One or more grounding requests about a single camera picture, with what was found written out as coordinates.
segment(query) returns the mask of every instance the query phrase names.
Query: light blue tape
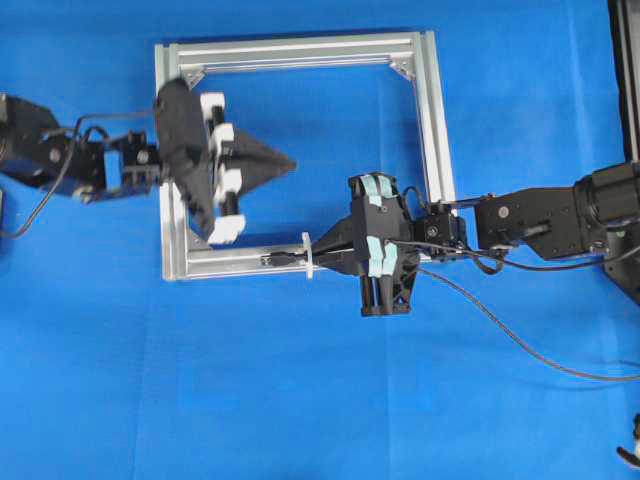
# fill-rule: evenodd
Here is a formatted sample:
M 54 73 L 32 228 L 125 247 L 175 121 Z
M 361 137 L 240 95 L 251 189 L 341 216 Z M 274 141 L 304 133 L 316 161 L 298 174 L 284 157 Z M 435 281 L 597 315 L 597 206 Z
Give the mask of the light blue tape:
M 393 193 L 391 191 L 391 181 L 382 175 L 378 175 L 378 181 L 380 182 L 380 194 L 384 198 L 392 198 Z
M 369 195 L 370 197 L 374 195 L 380 195 L 378 193 L 378 186 L 376 185 L 376 181 L 371 175 L 362 175 L 360 177 L 360 180 L 362 180 L 362 185 L 364 186 L 364 191 L 367 195 Z
M 362 180 L 364 192 L 369 197 L 369 203 L 371 205 L 375 205 L 376 207 L 382 207 L 382 197 L 378 192 L 378 185 L 376 184 L 375 178 L 373 178 L 371 175 L 362 175 L 360 177 L 360 180 Z
M 387 243 L 384 247 L 384 261 L 382 262 L 382 274 L 393 275 L 398 260 L 398 247 L 393 243 Z
M 369 247 L 369 276 L 380 278 L 382 276 L 382 262 L 384 260 L 380 239 L 368 235 L 367 246 Z

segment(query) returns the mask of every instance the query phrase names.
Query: wire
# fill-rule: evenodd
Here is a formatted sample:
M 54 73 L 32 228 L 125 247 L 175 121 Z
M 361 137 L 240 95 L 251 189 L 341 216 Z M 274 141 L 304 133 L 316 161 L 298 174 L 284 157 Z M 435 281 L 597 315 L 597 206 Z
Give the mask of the wire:
M 473 261 L 473 264 L 476 267 L 478 267 L 482 273 L 485 273 L 486 275 L 496 275 L 500 273 L 502 271 L 502 268 L 504 267 L 504 262 L 502 261 L 502 257 L 497 257 L 495 259 L 495 262 L 496 262 L 495 268 L 491 268 L 488 265 L 485 265 L 480 261 L 478 257 L 471 257 L 471 260 Z
M 82 140 L 80 141 L 80 145 L 84 145 L 85 143 L 87 143 L 87 141 L 89 140 L 89 137 L 91 136 L 91 132 L 93 132 L 94 130 L 100 134 L 103 142 L 109 141 L 110 139 L 109 134 L 104 128 L 102 128 L 100 125 L 91 125 L 89 128 L 87 128 L 84 131 L 84 134 L 82 135 Z
M 416 247 L 438 248 L 441 250 L 448 250 L 452 252 L 461 252 L 476 258 L 488 258 L 490 260 L 496 260 L 496 257 L 492 255 L 489 255 L 487 253 L 482 253 L 482 252 L 476 252 L 475 250 L 471 250 L 465 247 L 449 247 L 445 245 L 439 245 L 437 243 L 405 242 L 401 240 L 394 240 L 393 243 L 396 243 L 398 245 L 413 245 Z M 509 260 L 505 260 L 504 258 L 500 258 L 500 261 L 505 265 L 509 265 L 514 268 L 519 268 L 521 270 L 527 270 L 529 272 L 563 272 L 567 270 L 577 270 L 579 268 L 592 267 L 595 265 L 605 265 L 608 263 L 621 262 L 622 260 L 625 260 L 629 257 L 634 256 L 638 252 L 640 252 L 640 245 L 637 245 L 633 247 L 631 250 L 627 250 L 626 252 L 621 253 L 620 255 L 616 255 L 615 257 L 601 258 L 601 259 L 592 260 L 589 262 L 573 263 L 571 265 L 561 265 L 557 267 L 535 267 L 533 265 L 524 265 L 522 263 L 511 262 Z
M 562 365 L 558 365 L 557 363 L 555 363 L 553 360 L 549 360 L 548 358 L 544 357 L 543 355 L 541 355 L 540 353 L 536 352 L 533 348 L 531 348 L 527 343 L 524 342 L 524 340 L 522 340 L 520 337 L 518 337 L 515 333 L 513 333 L 509 327 L 507 327 L 504 323 L 502 323 L 493 313 L 491 313 L 491 311 L 485 307 L 480 300 L 478 300 L 476 297 L 474 297 L 472 294 L 470 294 L 469 292 L 467 292 L 464 288 L 460 287 L 459 285 L 456 285 L 455 283 L 453 283 L 451 280 L 441 277 L 440 275 L 430 272 L 428 270 L 424 270 L 422 268 L 418 268 L 418 271 L 441 282 L 444 283 L 446 286 L 453 288 L 455 291 L 457 291 L 458 293 L 460 293 L 461 295 L 463 295 L 467 300 L 469 300 L 471 303 L 473 303 L 476 307 L 478 307 L 478 309 L 480 309 L 480 311 L 482 313 L 484 313 L 493 323 L 495 323 L 500 330 L 502 330 L 504 333 L 506 333 L 509 338 L 511 338 L 511 340 L 513 340 L 516 344 L 518 344 L 518 346 L 520 348 L 522 348 L 525 352 L 527 352 L 529 355 L 531 355 L 533 358 L 535 358 L 536 360 L 542 362 L 543 364 L 545 364 L 547 367 L 553 368 L 555 370 L 559 370 L 563 373 L 566 373 L 567 375 L 571 375 L 574 377 L 578 377 L 578 378 L 582 378 L 582 379 L 586 379 L 586 380 L 594 380 L 597 382 L 607 382 L 607 383 L 630 383 L 630 382 L 637 382 L 640 381 L 640 375 L 629 375 L 629 376 L 625 376 L 625 377 L 609 377 L 606 375 L 594 375 L 591 373 L 585 373 L 585 372 L 581 372 L 579 370 L 574 370 L 572 368 L 567 368 L 567 367 L 563 367 Z
M 58 176 L 53 181 L 53 184 L 51 185 L 51 188 L 49 188 L 49 191 L 47 191 L 47 193 L 44 196 L 44 198 L 40 201 L 38 206 L 36 206 L 36 208 L 33 210 L 31 215 L 29 215 L 29 218 L 27 218 L 27 221 L 24 223 L 24 225 L 22 225 L 22 227 L 20 227 L 15 232 L 6 232 L 6 231 L 3 231 L 3 230 L 0 230 L 0 237 L 7 237 L 7 238 L 14 238 L 15 239 L 15 238 L 19 238 L 22 235 L 24 235 L 29 230 L 29 228 L 31 227 L 31 225 L 33 224 L 35 219 L 38 217 L 38 215 L 40 214 L 42 209 L 47 205 L 47 203 L 49 202 L 49 199 L 56 192 L 56 190 L 58 189 L 58 187 L 62 183 L 62 180 L 64 179 L 64 176 L 66 175 L 67 170 L 69 170 L 69 167 L 71 166 L 71 159 L 73 158 L 73 152 L 75 151 L 75 148 L 76 148 L 78 133 L 80 131 L 80 125 L 82 124 L 83 121 L 89 120 L 89 119 L 108 120 L 108 119 L 118 119 L 118 118 L 143 117 L 143 116 L 149 115 L 151 113 L 153 113 L 153 109 L 141 110 L 141 111 L 137 111 L 137 112 L 127 112 L 127 113 L 104 113 L 104 114 L 103 113 L 91 113 L 91 114 L 83 115 L 83 116 L 79 117 L 78 121 L 76 122 L 76 125 L 75 125 L 75 127 L 73 129 L 73 134 L 71 135 L 71 142 L 67 146 L 67 151 L 66 151 L 66 156 L 65 156 L 65 159 L 64 159 L 64 163 L 62 164 L 62 167 L 60 168 L 60 172 L 58 173 Z
M 414 186 L 407 187 L 402 192 L 402 198 L 404 200 L 405 205 L 407 205 L 407 195 L 409 194 L 409 192 L 413 192 L 413 193 L 416 194 L 416 197 L 418 199 L 418 204 L 420 205 L 420 208 L 422 208 L 423 210 L 426 211 L 427 210 L 427 204 L 424 203 L 424 198 L 422 197 L 422 192 L 420 192 L 420 190 L 418 190 Z

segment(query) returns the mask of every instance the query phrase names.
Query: black cable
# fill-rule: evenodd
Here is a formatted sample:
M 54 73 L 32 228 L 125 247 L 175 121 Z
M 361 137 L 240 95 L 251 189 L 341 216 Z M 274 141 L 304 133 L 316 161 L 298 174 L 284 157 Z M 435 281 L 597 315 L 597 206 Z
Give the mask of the black cable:
M 104 128 L 102 128 L 100 125 L 91 125 L 89 128 L 87 128 L 84 131 L 84 134 L 82 135 L 82 140 L 80 141 L 80 145 L 84 145 L 85 143 L 87 143 L 87 141 L 89 141 L 89 137 L 91 136 L 91 132 L 93 131 L 96 131 L 100 134 L 103 142 L 109 141 L 110 139 L 109 133 L 107 133 L 107 131 Z
M 473 261 L 473 264 L 478 267 L 480 269 L 480 271 L 482 273 L 485 273 L 487 275 L 496 275 L 498 273 L 500 273 L 502 271 L 502 268 L 504 267 L 504 262 L 502 261 L 502 257 L 497 257 L 495 258 L 495 262 L 496 262 L 496 266 L 495 268 L 491 268 L 487 265 L 485 265 L 484 263 L 482 263 L 480 261 L 480 259 L 478 257 L 471 257 L 471 260 Z
M 73 158 L 73 152 L 75 151 L 75 148 L 76 148 L 78 133 L 80 131 L 80 125 L 82 124 L 83 121 L 88 119 L 107 120 L 107 119 L 117 119 L 117 118 L 143 117 L 146 115 L 150 115 L 151 113 L 153 113 L 153 109 L 142 110 L 138 112 L 128 112 L 128 113 L 104 113 L 104 114 L 91 113 L 91 114 L 83 115 L 79 117 L 73 129 L 73 134 L 71 135 L 71 142 L 67 147 L 67 153 L 64 159 L 64 163 L 62 164 L 62 168 L 60 168 L 60 172 L 58 173 L 58 176 L 53 181 L 51 188 L 49 188 L 49 191 L 47 191 L 47 194 L 40 201 L 38 206 L 33 210 L 31 215 L 29 215 L 29 218 L 27 218 L 27 221 L 24 223 L 24 225 L 22 225 L 22 227 L 20 227 L 15 232 L 5 232 L 3 230 L 0 230 L 0 237 L 19 238 L 22 235 L 24 235 L 27 232 L 27 230 L 29 230 L 29 228 L 31 227 L 35 219 L 38 217 L 42 209 L 49 202 L 49 199 L 53 196 L 53 194 L 56 192 L 56 190 L 62 183 L 62 180 L 64 179 L 64 176 L 66 175 L 67 170 L 69 170 L 69 167 L 71 166 L 71 159 Z
M 473 256 L 473 257 L 477 257 L 477 258 L 488 258 L 490 260 L 496 260 L 496 257 L 493 256 L 493 255 L 489 255 L 487 253 L 482 253 L 482 252 L 476 252 L 475 250 L 471 250 L 471 249 L 465 248 L 465 247 L 449 247 L 449 246 L 439 245 L 437 243 L 404 242 L 404 241 L 401 241 L 401 240 L 394 240 L 393 243 L 398 244 L 398 245 L 413 245 L 415 247 L 438 248 L 438 249 L 441 249 L 441 250 L 448 250 L 448 251 L 452 251 L 452 252 L 464 253 L 466 255 L 470 255 L 470 256 Z M 605 264 L 608 264 L 608 263 L 621 262 L 622 260 L 625 260 L 625 259 L 627 259 L 629 257 L 634 256 L 638 252 L 640 252 L 640 245 L 637 245 L 637 246 L 633 247 L 631 250 L 627 250 L 626 252 L 621 253 L 620 255 L 616 255 L 615 257 L 601 258 L 601 259 L 598 259 L 598 260 L 591 260 L 589 262 L 573 263 L 571 265 L 561 265 L 561 266 L 557 266 L 557 267 L 535 267 L 533 265 L 524 265 L 522 263 L 511 262 L 511 261 L 506 260 L 504 258 L 500 258 L 500 261 L 502 263 L 504 263 L 505 265 L 509 265 L 511 267 L 514 267 L 514 268 L 519 268 L 521 270 L 527 270 L 529 272 L 563 272 L 563 271 L 566 271 L 566 270 L 577 270 L 579 268 L 592 267 L 592 266 L 595 266 L 595 265 L 605 265 Z
M 407 195 L 409 194 L 409 192 L 413 192 L 413 193 L 416 194 L 416 197 L 418 199 L 418 204 L 420 205 L 420 208 L 422 208 L 423 210 L 426 211 L 427 210 L 427 204 L 424 203 L 424 198 L 422 197 L 422 192 L 420 192 L 420 190 L 418 190 L 414 186 L 407 187 L 402 192 L 402 199 L 404 200 L 405 205 L 408 205 L 407 204 Z
M 579 370 L 574 370 L 572 368 L 563 367 L 562 365 L 558 365 L 552 360 L 544 357 L 540 353 L 536 352 L 533 348 L 527 345 L 520 337 L 518 337 L 515 333 L 513 333 L 509 327 L 507 327 L 504 323 L 502 323 L 498 318 L 491 313 L 491 311 L 485 307 L 480 300 L 474 297 L 472 294 L 467 292 L 464 288 L 456 285 L 451 280 L 441 277 L 440 275 L 430 272 L 428 270 L 424 270 L 422 268 L 418 268 L 418 271 L 435 279 L 441 283 L 444 283 L 446 286 L 453 288 L 455 291 L 463 295 L 467 300 L 473 303 L 476 307 L 480 309 L 482 313 L 484 313 L 493 323 L 495 323 L 504 333 L 506 333 L 511 340 L 513 340 L 520 348 L 522 348 L 525 352 L 531 355 L 536 360 L 542 362 L 547 367 L 553 368 L 555 370 L 559 370 L 568 375 L 572 375 L 574 377 L 586 379 L 586 380 L 595 380 L 598 382 L 607 382 L 607 383 L 629 383 L 629 382 L 637 382 L 640 381 L 640 375 L 629 375 L 625 377 L 609 377 L 606 375 L 594 375 L 591 373 L 581 372 Z

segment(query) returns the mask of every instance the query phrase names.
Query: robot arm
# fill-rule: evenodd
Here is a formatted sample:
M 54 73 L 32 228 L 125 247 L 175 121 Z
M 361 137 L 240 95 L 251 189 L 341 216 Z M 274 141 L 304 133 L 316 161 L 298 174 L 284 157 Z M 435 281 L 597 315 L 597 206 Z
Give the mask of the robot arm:
M 225 123 L 222 94 L 197 95 L 179 78 L 160 89 L 153 113 L 157 146 L 144 132 L 111 138 L 92 126 L 76 139 L 64 171 L 71 129 L 61 128 L 45 108 L 0 96 L 0 172 L 34 188 L 50 188 L 63 174 L 55 193 L 85 204 L 147 194 L 154 185 L 173 180 L 203 240 L 228 243 L 245 227 L 238 199 L 295 168 L 284 155 Z M 92 131 L 102 140 L 90 141 Z M 117 189 L 107 188 L 108 152 L 120 155 Z
M 611 243 L 640 220 L 640 169 L 631 163 L 593 172 L 573 187 L 429 203 L 416 219 L 392 177 L 362 175 L 349 179 L 349 186 L 350 216 L 313 243 L 312 254 L 317 266 L 360 277 L 363 316 L 411 310 L 419 254 L 477 262 L 469 255 L 476 253 L 496 260 L 497 269 L 477 262 L 485 273 L 495 274 L 509 251 L 522 244 L 544 260 L 609 255 Z M 468 247 L 464 219 L 455 213 L 462 208 L 475 211 L 479 252 Z M 637 259 L 629 257 L 625 261 L 638 271 Z M 276 254 L 271 261 L 292 259 Z

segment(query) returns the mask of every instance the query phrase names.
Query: white clip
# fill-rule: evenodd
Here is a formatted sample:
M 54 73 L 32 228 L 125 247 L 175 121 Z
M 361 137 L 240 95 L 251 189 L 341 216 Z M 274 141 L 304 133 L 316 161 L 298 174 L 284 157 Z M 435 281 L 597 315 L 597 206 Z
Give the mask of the white clip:
M 213 118 L 213 107 L 222 107 L 224 110 L 224 103 L 224 93 L 203 93 L 200 95 L 200 106 L 205 121 Z
M 222 153 L 222 142 L 233 142 L 233 139 L 233 125 L 230 123 L 216 125 L 209 138 L 209 151 L 214 152 L 216 156 L 220 156 Z
M 220 165 L 217 184 L 213 199 L 216 203 L 222 203 L 227 193 L 238 193 L 242 188 L 242 170 L 239 168 L 227 170 L 224 165 Z
M 233 243 L 238 235 L 244 230 L 247 221 L 244 215 L 226 215 L 224 217 L 216 217 L 213 233 L 209 237 L 207 243 L 222 244 Z
M 302 248 L 307 252 L 305 267 L 307 267 L 307 278 L 311 280 L 313 278 L 313 253 L 311 252 L 311 237 L 309 236 L 309 232 L 302 232 Z

